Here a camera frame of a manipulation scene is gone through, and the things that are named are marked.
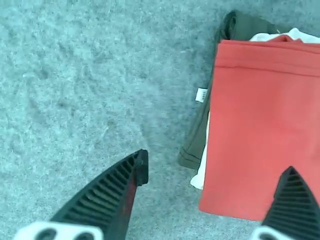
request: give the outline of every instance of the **olive green fabric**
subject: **olive green fabric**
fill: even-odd
[[[248,41],[258,33],[280,34],[290,31],[292,27],[272,24],[256,16],[234,10],[227,14],[219,26],[214,38],[214,58],[216,57],[217,46],[221,40]],[[210,109],[210,95],[212,88],[211,77],[208,92],[205,100],[198,111],[195,122],[180,149],[178,162],[181,166],[198,169],[201,157],[206,144],[206,126]]]

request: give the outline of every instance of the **gray carpet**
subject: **gray carpet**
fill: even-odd
[[[49,219],[144,148],[149,184],[128,240],[246,240],[257,222],[198,210],[178,149],[224,15],[239,9],[320,36],[319,0],[19,2],[0,1],[0,239]]]

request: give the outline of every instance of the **white cloth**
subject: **white cloth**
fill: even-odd
[[[268,34],[268,33],[258,33],[254,35],[250,42],[266,42],[271,39],[274,39],[280,35],[288,35],[293,40],[300,39],[305,44],[320,44],[320,37],[312,36],[304,32],[299,31],[297,28],[291,29],[289,32],[282,34]],[[201,157],[200,167],[198,169],[197,175],[195,175],[190,184],[197,189],[202,190],[205,183],[205,173],[206,173],[206,164],[207,164],[207,145],[208,145],[208,135],[209,135],[209,121],[210,121],[210,112],[208,115],[208,122],[206,126],[206,136],[205,136],[205,146]]]

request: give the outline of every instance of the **red cloth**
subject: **red cloth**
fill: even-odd
[[[218,45],[201,211],[264,219],[293,166],[320,203],[320,45]]]

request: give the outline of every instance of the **folded clothing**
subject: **folded clothing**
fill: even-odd
[[[218,45],[201,211],[261,221],[290,166],[320,201],[319,62],[288,36]]]
[[[216,57],[217,45],[221,40],[248,41],[257,33],[286,33],[291,28],[272,24],[256,16],[233,10],[228,13],[215,33],[213,58]],[[178,162],[181,166],[198,169],[206,144],[206,127],[210,109],[212,78],[209,82],[205,100],[196,115],[187,138],[180,148]]]
[[[289,32],[285,32],[285,33],[281,33],[281,34],[257,33],[256,35],[254,35],[250,39],[250,42],[266,42],[266,41],[279,42],[281,40],[283,42],[287,42],[287,43],[288,42],[294,43],[294,41],[292,41],[292,40],[296,40],[296,41],[303,42],[303,43],[310,43],[310,44],[311,43],[314,43],[314,44],[320,43],[319,37],[312,36],[307,33],[301,32],[297,28],[293,28]],[[208,140],[206,140],[206,144],[204,146],[204,150],[203,150],[202,158],[201,158],[201,163],[200,163],[200,167],[198,169],[197,175],[195,175],[190,181],[190,184],[192,186],[194,186],[197,189],[201,189],[201,190],[203,189],[204,182],[205,182],[205,171],[206,171],[207,149],[208,149],[207,144],[208,144]]]

